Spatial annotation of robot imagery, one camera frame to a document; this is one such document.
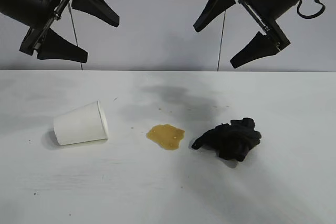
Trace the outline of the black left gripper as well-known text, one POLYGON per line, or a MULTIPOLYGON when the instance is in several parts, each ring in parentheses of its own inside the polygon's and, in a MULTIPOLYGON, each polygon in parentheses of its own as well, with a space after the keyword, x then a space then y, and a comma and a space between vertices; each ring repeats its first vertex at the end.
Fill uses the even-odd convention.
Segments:
MULTIPOLYGON (((86 63, 88 53, 66 41, 51 29, 70 0, 1 0, 1 13, 29 27, 20 52, 37 53, 39 60, 67 60, 86 63)), ((118 27, 119 15, 104 0, 72 0, 71 7, 118 27)))

